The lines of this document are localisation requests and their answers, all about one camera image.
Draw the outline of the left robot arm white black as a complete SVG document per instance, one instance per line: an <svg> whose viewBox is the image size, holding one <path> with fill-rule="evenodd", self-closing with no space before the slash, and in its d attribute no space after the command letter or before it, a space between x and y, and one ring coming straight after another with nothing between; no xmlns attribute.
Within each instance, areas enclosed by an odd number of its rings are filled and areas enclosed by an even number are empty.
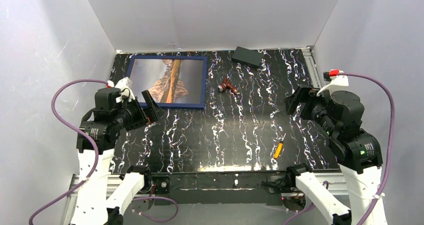
<svg viewBox="0 0 424 225"><path fill-rule="evenodd" d="M150 92L142 92L146 107L128 88L101 88L94 95L93 120L86 115L77 136L79 181L72 225L121 225L123 214L139 192L152 187L145 165L131 166L114 192L107 196L109 167L122 130L130 132L159 121L164 110Z"/></svg>

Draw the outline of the blue photo frame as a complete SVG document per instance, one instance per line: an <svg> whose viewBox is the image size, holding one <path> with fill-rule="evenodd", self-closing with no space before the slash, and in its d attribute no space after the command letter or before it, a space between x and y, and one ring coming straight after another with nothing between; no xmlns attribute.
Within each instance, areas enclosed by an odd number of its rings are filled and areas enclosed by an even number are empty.
<svg viewBox="0 0 424 225"><path fill-rule="evenodd" d="M133 55L126 73L140 105L147 106L147 90L164 109L204 109L206 56Z"/></svg>

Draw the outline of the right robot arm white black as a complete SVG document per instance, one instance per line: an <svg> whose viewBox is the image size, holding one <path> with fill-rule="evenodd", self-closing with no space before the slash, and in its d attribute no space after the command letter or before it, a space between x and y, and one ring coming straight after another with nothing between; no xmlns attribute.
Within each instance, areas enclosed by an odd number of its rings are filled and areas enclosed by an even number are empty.
<svg viewBox="0 0 424 225"><path fill-rule="evenodd" d="M361 127L364 105L360 98L345 90L330 92L300 86L284 99L284 104L288 115L303 104L300 117L316 122L328 135L328 145L345 179L350 206L338 201L306 164L286 169L286 186L302 191L330 225L385 225L381 201L367 214L380 186L383 158L377 139Z"/></svg>

